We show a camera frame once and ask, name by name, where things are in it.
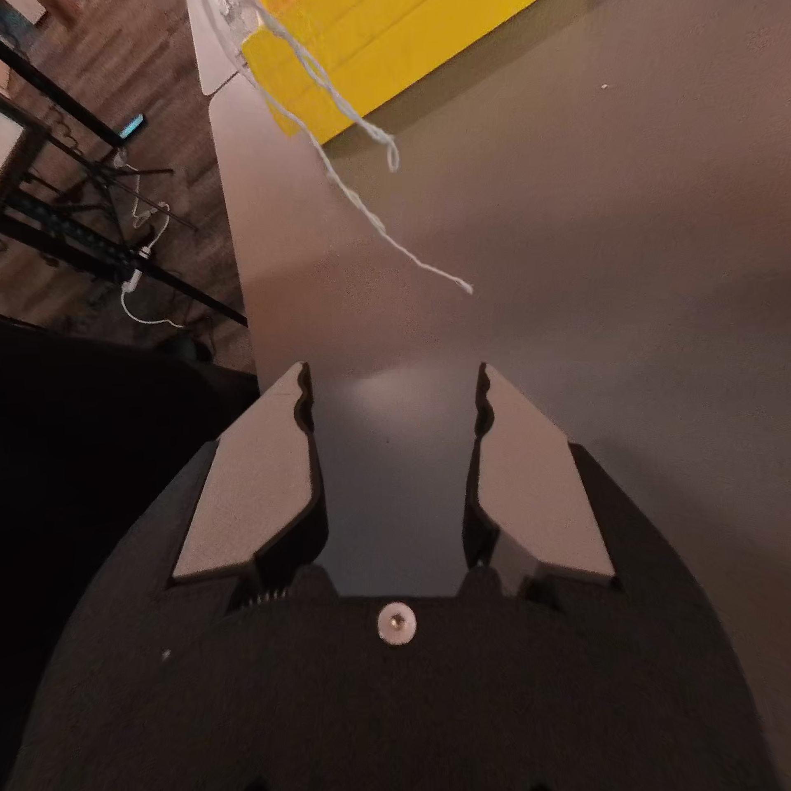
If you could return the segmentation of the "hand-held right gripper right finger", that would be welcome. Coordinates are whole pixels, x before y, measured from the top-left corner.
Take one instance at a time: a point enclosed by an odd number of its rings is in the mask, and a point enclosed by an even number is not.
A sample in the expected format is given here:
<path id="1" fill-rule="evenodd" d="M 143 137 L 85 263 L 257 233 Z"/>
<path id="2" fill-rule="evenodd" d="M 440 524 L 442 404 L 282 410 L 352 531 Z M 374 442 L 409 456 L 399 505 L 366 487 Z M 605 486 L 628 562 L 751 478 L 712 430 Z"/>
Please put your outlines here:
<path id="1" fill-rule="evenodd" d="M 463 517 L 468 568 L 524 597 L 548 578 L 608 587 L 616 571 L 567 435 L 491 364 L 480 365 Z"/>

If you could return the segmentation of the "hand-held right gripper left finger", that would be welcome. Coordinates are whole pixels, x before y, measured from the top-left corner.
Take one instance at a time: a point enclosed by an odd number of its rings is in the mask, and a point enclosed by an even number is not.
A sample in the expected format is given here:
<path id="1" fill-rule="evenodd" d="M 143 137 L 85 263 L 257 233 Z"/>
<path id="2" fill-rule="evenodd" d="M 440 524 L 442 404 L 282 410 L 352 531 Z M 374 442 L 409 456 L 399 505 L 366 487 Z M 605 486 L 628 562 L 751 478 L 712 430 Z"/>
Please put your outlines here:
<path id="1" fill-rule="evenodd" d="M 329 536 L 309 364 L 293 364 L 219 437 L 173 568 L 283 594 Z"/>

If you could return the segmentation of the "dark cloth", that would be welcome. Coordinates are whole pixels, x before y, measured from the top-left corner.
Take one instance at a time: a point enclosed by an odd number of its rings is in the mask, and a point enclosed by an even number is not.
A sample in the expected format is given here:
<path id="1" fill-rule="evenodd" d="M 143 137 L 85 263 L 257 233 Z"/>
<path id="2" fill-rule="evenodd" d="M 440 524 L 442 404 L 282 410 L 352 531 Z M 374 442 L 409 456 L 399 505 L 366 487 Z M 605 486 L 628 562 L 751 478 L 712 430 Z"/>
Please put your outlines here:
<path id="1" fill-rule="evenodd" d="M 2 317 L 1 773 L 66 621 L 104 560 L 255 375 Z"/>

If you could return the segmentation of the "black metal rack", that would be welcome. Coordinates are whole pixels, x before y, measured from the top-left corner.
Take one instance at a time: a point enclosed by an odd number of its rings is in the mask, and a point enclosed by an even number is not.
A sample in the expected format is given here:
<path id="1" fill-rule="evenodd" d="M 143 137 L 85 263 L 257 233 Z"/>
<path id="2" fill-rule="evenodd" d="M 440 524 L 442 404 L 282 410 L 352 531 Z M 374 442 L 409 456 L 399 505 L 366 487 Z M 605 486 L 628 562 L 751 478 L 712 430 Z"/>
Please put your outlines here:
<path id="1" fill-rule="evenodd" d="M 2 237 L 113 284 L 119 289 L 124 314 L 139 325 L 183 329 L 182 324 L 169 318 L 144 320 L 130 310 L 127 299 L 146 277 L 247 328 L 248 321 L 241 312 L 184 282 L 153 258 L 169 221 L 197 231 L 193 223 L 173 213 L 169 205 L 154 202 L 140 191 L 139 181 L 144 176 L 173 176 L 174 170 L 131 167 L 126 161 L 126 149 L 138 135 L 124 143 L 118 136 L 120 130 L 102 122 L 5 40 L 1 60 L 50 101 L 69 137 L 68 141 L 62 140 L 44 121 L 2 95 Z M 83 177 L 60 189 L 36 173 L 35 164 L 48 147 L 78 165 Z M 136 211 L 141 204 L 149 209 L 144 221 L 160 215 L 168 222 L 136 241 L 128 238 L 114 192 L 131 197 Z"/>

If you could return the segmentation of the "yellow sheet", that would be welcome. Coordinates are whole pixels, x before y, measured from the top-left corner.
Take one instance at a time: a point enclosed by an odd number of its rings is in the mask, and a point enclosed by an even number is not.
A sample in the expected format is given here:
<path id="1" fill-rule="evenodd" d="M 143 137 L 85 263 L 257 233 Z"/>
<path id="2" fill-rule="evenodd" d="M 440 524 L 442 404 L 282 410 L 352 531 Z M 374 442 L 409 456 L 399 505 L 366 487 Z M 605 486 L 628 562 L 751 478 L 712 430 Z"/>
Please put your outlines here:
<path id="1" fill-rule="evenodd" d="M 332 86 L 366 116 L 432 73 L 532 1 L 262 2 L 241 54 L 270 95 L 276 123 L 297 132 L 275 105 L 299 118 L 320 144 L 353 125 L 311 77 L 291 44 L 265 25 L 268 12 L 312 55 Z"/>

